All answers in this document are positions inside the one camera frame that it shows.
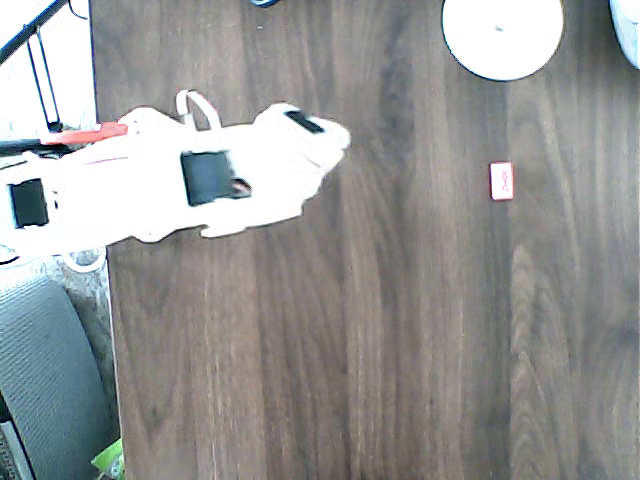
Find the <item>gray chair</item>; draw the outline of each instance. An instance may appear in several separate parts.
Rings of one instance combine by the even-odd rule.
[[[105,394],[69,297],[46,278],[0,291],[0,395],[22,447],[13,457],[24,453],[33,478],[95,476],[91,459],[109,441]]]

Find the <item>wooden table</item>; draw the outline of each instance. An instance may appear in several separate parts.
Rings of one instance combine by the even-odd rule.
[[[607,2],[512,83],[440,10],[93,2],[101,120],[186,87],[353,136],[299,219],[109,249],[128,479],[638,478],[640,73]]]

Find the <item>white cable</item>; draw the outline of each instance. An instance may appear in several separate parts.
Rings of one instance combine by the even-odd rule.
[[[96,270],[100,270],[106,260],[107,249],[105,247],[100,248],[98,258],[96,258],[96,260],[89,265],[79,265],[78,262],[76,262],[69,253],[65,253],[62,255],[62,261],[65,263],[65,265],[77,273],[91,273],[95,272]]]
[[[176,109],[178,110],[178,115],[183,119],[185,125],[195,130],[196,124],[193,120],[193,113],[189,111],[189,106],[187,105],[187,97],[193,101],[197,105],[197,107],[202,111],[207,121],[209,122],[209,128],[211,130],[222,128],[222,123],[220,123],[220,116],[213,105],[209,103],[209,101],[202,96],[202,94],[196,92],[195,90],[180,90],[176,95]]]

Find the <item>black stand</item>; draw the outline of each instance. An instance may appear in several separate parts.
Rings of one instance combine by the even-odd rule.
[[[29,49],[29,59],[31,60],[31,69],[33,70],[33,78],[36,81],[36,88],[38,89],[38,96],[40,97],[40,105],[42,106],[42,112],[44,113],[44,119],[47,122],[47,128],[50,132],[60,132],[62,130],[62,123],[60,122],[60,116],[58,114],[58,105],[56,103],[56,97],[53,92],[53,85],[51,84],[51,76],[49,75],[49,66],[47,65],[47,57],[44,53],[44,46],[42,45],[42,37],[40,36],[40,27],[44,25],[51,17],[53,17],[62,7],[69,4],[69,8],[71,12],[78,18],[85,19],[85,17],[81,17],[76,12],[73,11],[70,0],[55,0],[51,5],[49,5],[46,9],[40,13],[36,18],[34,18],[29,24],[25,25],[24,28],[14,36],[9,42],[0,49],[0,65],[2,65],[11,55],[15,53],[15,51],[20,48],[25,43],[27,44],[27,48]],[[36,36],[38,39],[38,45],[40,46],[40,53],[42,55],[42,61],[44,63],[44,71],[47,80],[47,86],[49,88],[49,92],[51,93],[51,98],[53,100],[53,112],[50,116],[47,112],[47,109],[44,104],[44,100],[42,98],[42,89],[40,87],[40,79],[38,77],[38,72],[36,71],[36,65],[33,60],[33,51],[31,49],[31,44],[29,40],[31,37]]]

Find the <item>green object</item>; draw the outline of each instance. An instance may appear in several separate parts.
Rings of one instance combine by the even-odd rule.
[[[96,458],[91,460],[91,465],[100,470],[107,478],[125,480],[122,439],[105,448]]]

